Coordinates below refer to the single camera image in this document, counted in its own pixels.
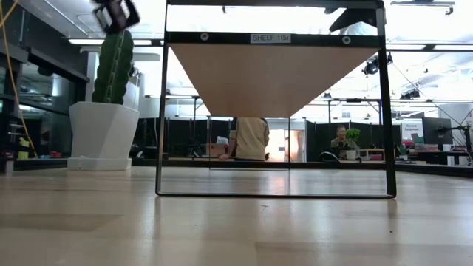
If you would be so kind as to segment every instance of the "yellow cable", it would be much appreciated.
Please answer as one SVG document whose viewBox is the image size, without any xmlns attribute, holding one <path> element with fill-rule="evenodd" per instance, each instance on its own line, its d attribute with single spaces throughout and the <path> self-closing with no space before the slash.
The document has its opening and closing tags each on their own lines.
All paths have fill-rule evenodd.
<svg viewBox="0 0 473 266">
<path fill-rule="evenodd" d="M 8 16 L 13 12 L 13 10 L 15 9 L 17 4 L 18 4 L 18 0 L 15 0 L 12 7 L 10 8 L 10 10 L 8 10 L 7 15 L 5 15 L 5 17 L 3 17 L 3 7 L 2 7 L 3 3 L 0 1 L 0 19 L 1 19 L 0 27 L 2 27 L 4 25 L 4 23 L 7 20 Z M 23 112 L 20 109 L 20 100 L 18 98 L 18 93 L 16 91 L 15 78 L 13 77 L 12 63 L 10 61 L 10 51 L 8 50 L 7 31 L 6 31 L 5 27 L 3 27 L 3 40 L 5 42 L 5 50 L 7 52 L 8 69 L 10 71 L 10 80 L 11 80 L 12 85 L 13 85 L 13 91 L 15 92 L 15 102 L 16 102 L 16 105 L 18 106 L 18 113 L 20 114 L 21 123 L 23 123 L 24 132 L 28 137 L 28 141 L 31 144 L 31 148 L 33 148 L 33 152 L 35 153 L 35 157 L 37 157 L 38 154 L 36 153 L 35 145 L 31 141 L 30 133 L 28 133 L 27 124 L 24 122 Z"/>
</svg>

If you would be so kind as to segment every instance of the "table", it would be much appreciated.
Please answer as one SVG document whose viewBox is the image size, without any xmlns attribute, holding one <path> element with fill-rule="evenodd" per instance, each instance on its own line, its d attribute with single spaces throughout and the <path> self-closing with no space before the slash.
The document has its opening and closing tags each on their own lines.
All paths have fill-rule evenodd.
<svg viewBox="0 0 473 266">
<path fill-rule="evenodd" d="M 418 159 L 425 160 L 427 163 L 447 166 L 449 164 L 448 156 L 453 156 L 455 165 L 460 163 L 460 157 L 468 157 L 466 151 L 417 151 Z"/>
</svg>

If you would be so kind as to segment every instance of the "white planter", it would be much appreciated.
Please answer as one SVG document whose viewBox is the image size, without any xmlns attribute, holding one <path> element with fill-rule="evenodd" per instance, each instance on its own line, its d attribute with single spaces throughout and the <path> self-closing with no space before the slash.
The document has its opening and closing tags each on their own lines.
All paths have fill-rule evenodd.
<svg viewBox="0 0 473 266">
<path fill-rule="evenodd" d="M 72 155 L 69 170 L 122 171 L 132 167 L 130 148 L 139 111 L 118 104 L 79 102 L 69 108 Z"/>
<path fill-rule="evenodd" d="M 356 159 L 356 151 L 354 150 L 347 151 L 347 159 L 348 160 Z"/>
</svg>

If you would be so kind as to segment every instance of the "beige shirt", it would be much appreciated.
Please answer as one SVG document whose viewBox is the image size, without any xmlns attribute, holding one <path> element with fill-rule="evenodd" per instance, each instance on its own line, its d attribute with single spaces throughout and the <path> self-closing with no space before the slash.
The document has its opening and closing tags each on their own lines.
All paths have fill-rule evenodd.
<svg viewBox="0 0 473 266">
<path fill-rule="evenodd" d="M 261 118 L 239 117 L 236 130 L 230 132 L 230 138 L 236 140 L 236 158 L 265 160 L 269 128 Z"/>
</svg>

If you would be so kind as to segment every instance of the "wooden floor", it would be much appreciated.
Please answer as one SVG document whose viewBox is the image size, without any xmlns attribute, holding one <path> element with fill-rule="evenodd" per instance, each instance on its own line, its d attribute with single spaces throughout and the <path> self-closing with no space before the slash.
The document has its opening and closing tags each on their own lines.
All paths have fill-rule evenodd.
<svg viewBox="0 0 473 266">
<path fill-rule="evenodd" d="M 163 190 L 377 194 L 384 172 L 166 168 Z M 397 200 L 159 198 L 154 169 L 0 177 L 0 265 L 473 265 L 473 183 L 398 173 Z"/>
</svg>

